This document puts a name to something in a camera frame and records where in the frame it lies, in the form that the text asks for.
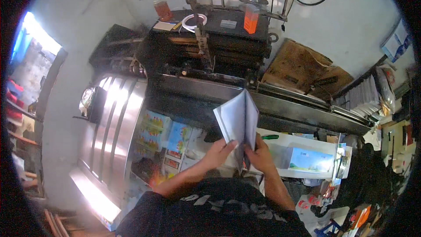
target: white wall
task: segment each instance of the white wall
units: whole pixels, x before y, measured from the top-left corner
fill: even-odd
[[[122,0],[35,0],[35,19],[69,53],[51,90],[43,130],[44,188],[49,204],[75,210],[81,194],[69,172],[76,166],[85,121],[79,116],[80,98],[93,68],[87,62],[105,32],[119,24],[133,28],[134,18]]]
[[[124,1],[138,21],[150,26],[157,19],[151,0]],[[283,2],[275,0],[274,12],[282,11]],[[237,6],[240,2],[225,0],[225,3]],[[168,5],[171,9],[181,9],[185,1],[168,0]],[[295,2],[288,20],[285,33],[281,31],[281,21],[271,20],[269,30],[276,32],[280,40],[272,45],[272,54],[266,65],[287,37],[319,51],[357,78],[383,56],[379,46],[399,20],[399,13],[392,0],[326,0],[314,7]]]

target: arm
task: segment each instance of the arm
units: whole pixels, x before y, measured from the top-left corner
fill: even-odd
[[[225,144],[224,139],[216,141],[199,162],[162,182],[152,190],[166,198],[176,198],[179,193],[194,187],[201,181],[206,172],[222,165],[236,145],[236,141],[228,144]]]
[[[260,134],[256,134],[256,150],[253,152],[249,146],[245,146],[245,153],[251,164],[264,174],[265,195],[282,209],[295,210],[295,204],[289,196],[273,163],[269,148]]]

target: shelf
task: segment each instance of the shelf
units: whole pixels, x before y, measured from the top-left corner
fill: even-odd
[[[38,121],[38,122],[40,122],[40,123],[42,123],[42,122],[43,122],[43,120],[41,120],[41,119],[37,118],[37,117],[36,117],[36,116],[34,116],[33,114],[31,114],[31,113],[29,113],[29,112],[25,111],[24,109],[20,108],[19,106],[17,106],[16,104],[14,104],[11,100],[7,99],[7,102],[8,102],[8,104],[9,104],[9,105],[11,105],[11,109],[12,109],[12,110],[15,110],[15,111],[17,111],[17,112],[19,112],[19,113],[22,113],[22,114],[26,115],[27,117],[32,118],[32,119],[34,119],[35,121]]]

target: hand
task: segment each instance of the hand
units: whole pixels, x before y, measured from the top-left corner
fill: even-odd
[[[229,153],[235,148],[237,143],[237,141],[231,141],[225,144],[224,139],[216,141],[198,164],[205,172],[221,166],[225,163]]]
[[[263,172],[263,174],[276,171],[275,164],[273,163],[272,156],[269,152],[269,147],[263,141],[259,133],[256,133],[256,150],[253,152],[249,145],[244,145],[244,152],[251,164],[253,164],[257,170]]]

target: plastic bag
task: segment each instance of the plastic bag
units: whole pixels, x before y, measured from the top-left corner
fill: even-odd
[[[376,67],[376,74],[378,79],[378,88],[383,97],[384,102],[390,108],[391,113],[396,112],[396,98],[392,90],[392,85],[387,78],[393,77],[393,73],[388,68]]]

